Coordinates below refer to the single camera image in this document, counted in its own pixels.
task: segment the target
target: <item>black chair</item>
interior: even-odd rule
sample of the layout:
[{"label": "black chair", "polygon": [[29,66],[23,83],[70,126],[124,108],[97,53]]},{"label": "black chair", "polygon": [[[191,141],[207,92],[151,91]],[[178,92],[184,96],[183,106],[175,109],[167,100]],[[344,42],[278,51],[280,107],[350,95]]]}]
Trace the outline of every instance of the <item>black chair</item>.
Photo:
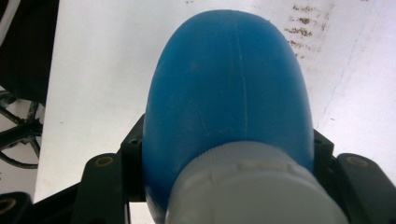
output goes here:
[{"label": "black chair", "polygon": [[[39,157],[36,138],[43,126],[35,114],[47,99],[58,5],[59,0],[21,0],[19,4],[6,0],[0,4],[0,86],[5,89],[0,91],[0,113],[16,124],[0,132],[0,159],[25,169],[35,169],[37,164],[16,161],[3,150],[30,143]],[[7,110],[17,99],[32,102],[26,119]]]}]

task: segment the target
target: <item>white plastic cap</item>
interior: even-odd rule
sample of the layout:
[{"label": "white plastic cap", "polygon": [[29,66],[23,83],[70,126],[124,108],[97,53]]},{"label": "white plastic cap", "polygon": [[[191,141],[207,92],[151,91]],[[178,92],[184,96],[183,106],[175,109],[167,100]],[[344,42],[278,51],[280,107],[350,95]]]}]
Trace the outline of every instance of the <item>white plastic cap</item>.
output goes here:
[{"label": "white plastic cap", "polygon": [[274,147],[234,142],[190,162],[173,186],[166,223],[342,223],[305,168]]}]

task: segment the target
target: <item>black bracket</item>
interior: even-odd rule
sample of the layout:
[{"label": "black bracket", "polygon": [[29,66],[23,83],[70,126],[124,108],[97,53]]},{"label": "black bracket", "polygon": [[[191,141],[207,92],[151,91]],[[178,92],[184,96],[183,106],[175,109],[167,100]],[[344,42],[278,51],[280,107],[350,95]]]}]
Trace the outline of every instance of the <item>black bracket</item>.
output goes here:
[{"label": "black bracket", "polygon": [[[129,202],[144,202],[144,116],[117,154],[89,160],[81,182],[32,204],[25,193],[0,195],[0,223],[130,223]],[[350,223],[396,224],[396,188],[375,164],[359,155],[332,155],[334,144],[315,132],[314,175]]]}]

